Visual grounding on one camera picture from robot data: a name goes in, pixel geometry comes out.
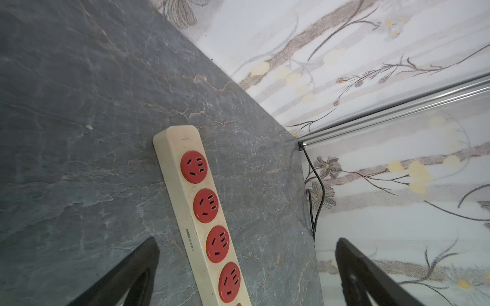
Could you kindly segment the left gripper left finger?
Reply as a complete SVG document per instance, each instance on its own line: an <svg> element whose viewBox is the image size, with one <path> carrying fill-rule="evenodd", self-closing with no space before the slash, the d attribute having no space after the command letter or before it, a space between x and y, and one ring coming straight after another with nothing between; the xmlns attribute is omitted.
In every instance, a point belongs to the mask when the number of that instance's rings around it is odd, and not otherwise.
<svg viewBox="0 0 490 306"><path fill-rule="evenodd" d="M160 250L149 237L70 305L149 305Z"/></svg>

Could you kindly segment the beige power strip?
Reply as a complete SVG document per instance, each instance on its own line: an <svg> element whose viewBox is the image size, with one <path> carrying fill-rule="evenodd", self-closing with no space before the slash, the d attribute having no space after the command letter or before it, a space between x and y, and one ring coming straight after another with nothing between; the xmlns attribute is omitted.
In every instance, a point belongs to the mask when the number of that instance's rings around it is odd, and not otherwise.
<svg viewBox="0 0 490 306"><path fill-rule="evenodd" d="M168 127L153 145L203 305L251 305L198 129Z"/></svg>

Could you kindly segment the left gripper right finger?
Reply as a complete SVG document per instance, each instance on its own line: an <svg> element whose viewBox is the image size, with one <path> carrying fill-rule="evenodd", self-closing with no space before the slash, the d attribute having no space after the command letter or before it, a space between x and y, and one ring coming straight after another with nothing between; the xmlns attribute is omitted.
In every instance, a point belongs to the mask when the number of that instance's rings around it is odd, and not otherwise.
<svg viewBox="0 0 490 306"><path fill-rule="evenodd" d="M347 305L421 305L347 239L336 244L336 261Z"/></svg>

